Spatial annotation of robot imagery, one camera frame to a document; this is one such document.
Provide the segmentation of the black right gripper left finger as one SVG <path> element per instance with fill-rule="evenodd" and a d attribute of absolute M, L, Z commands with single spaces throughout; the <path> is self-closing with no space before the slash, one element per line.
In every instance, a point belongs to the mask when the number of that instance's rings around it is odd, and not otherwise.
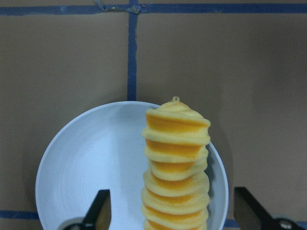
<path fill-rule="evenodd" d="M 108 230 L 111 224 L 110 190 L 99 190 L 84 218 L 63 222 L 59 230 Z"/>

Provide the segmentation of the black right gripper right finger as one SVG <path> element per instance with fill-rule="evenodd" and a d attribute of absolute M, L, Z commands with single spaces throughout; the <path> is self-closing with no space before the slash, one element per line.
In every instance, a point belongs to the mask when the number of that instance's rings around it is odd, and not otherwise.
<path fill-rule="evenodd" d="M 234 217 L 242 230 L 302 230 L 288 218 L 274 218 L 245 187 L 234 188 Z"/>

